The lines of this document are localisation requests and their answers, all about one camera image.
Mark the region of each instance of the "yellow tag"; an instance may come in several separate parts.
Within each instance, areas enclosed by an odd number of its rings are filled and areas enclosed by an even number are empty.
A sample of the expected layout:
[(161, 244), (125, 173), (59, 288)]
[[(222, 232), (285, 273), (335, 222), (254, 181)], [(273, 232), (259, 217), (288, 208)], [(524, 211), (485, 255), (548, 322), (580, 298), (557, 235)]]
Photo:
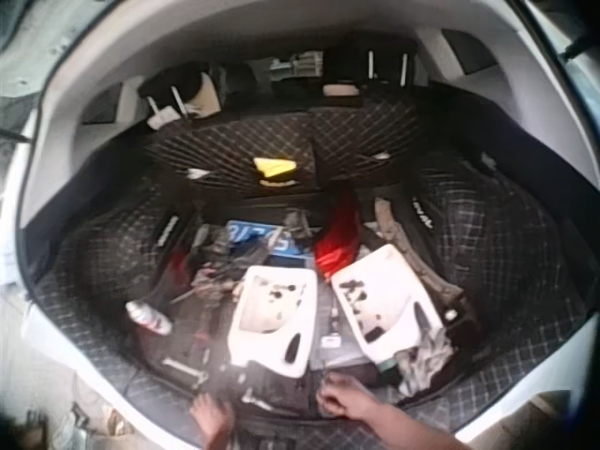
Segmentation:
[(294, 171), (296, 168), (295, 161), (288, 159), (270, 159), (268, 157), (255, 157), (254, 165), (259, 172), (262, 172), (265, 178), (281, 175)]

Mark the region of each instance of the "white plastic container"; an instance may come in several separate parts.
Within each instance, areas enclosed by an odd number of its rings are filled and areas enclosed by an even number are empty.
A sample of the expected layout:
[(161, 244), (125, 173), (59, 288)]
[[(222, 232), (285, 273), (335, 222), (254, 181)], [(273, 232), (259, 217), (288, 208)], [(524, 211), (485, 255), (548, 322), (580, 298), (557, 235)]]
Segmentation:
[(173, 330), (173, 324), (167, 316), (156, 311), (153, 307), (146, 305), (144, 302), (127, 302), (125, 308), (132, 321), (150, 331), (166, 336)]
[[(392, 245), (341, 269), (331, 283), (358, 345), (375, 364), (419, 342), (415, 302), (421, 305), (431, 329), (443, 327), (421, 281)], [(369, 334), (377, 337), (368, 341)]]
[(316, 312), (317, 276), (312, 270), (250, 267), (227, 340), (232, 364), (245, 367), (254, 361), (280, 375), (302, 377)]

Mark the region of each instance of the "spray can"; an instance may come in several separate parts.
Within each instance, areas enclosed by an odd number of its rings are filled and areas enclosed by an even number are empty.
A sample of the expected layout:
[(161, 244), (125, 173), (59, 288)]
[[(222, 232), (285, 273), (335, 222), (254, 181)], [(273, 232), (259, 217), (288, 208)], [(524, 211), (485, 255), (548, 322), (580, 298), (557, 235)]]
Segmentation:
[(173, 324), (167, 316), (144, 302), (137, 300), (127, 302), (125, 308), (132, 321), (159, 335), (167, 336), (173, 329)]

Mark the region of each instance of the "human hand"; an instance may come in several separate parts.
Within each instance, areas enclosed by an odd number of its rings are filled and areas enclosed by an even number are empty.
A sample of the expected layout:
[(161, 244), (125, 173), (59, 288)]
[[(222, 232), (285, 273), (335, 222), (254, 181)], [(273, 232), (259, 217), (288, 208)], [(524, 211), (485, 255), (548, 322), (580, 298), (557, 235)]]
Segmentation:
[(233, 430), (233, 409), (229, 403), (222, 406), (210, 396), (200, 394), (189, 409), (202, 432), (202, 448), (226, 448)]
[(317, 392), (317, 402), (333, 415), (352, 420), (367, 420), (380, 402), (358, 380), (349, 375), (330, 372)]

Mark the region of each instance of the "blue label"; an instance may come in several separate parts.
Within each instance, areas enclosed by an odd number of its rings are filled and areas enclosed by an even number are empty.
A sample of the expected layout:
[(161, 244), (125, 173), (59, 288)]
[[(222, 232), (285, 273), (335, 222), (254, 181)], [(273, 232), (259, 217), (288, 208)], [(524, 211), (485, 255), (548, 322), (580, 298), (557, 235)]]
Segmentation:
[[(245, 222), (243, 220), (230, 220), (227, 222), (227, 229), (229, 230), (229, 236), (233, 243), (246, 241), (252, 236), (263, 236), (266, 239), (269, 239), (279, 228), (281, 227), (276, 225)], [(311, 257), (310, 253), (303, 253), (296, 247), (290, 233), (285, 230), (281, 233), (271, 254), (285, 256), (287, 258), (302, 258), (303, 260)]]

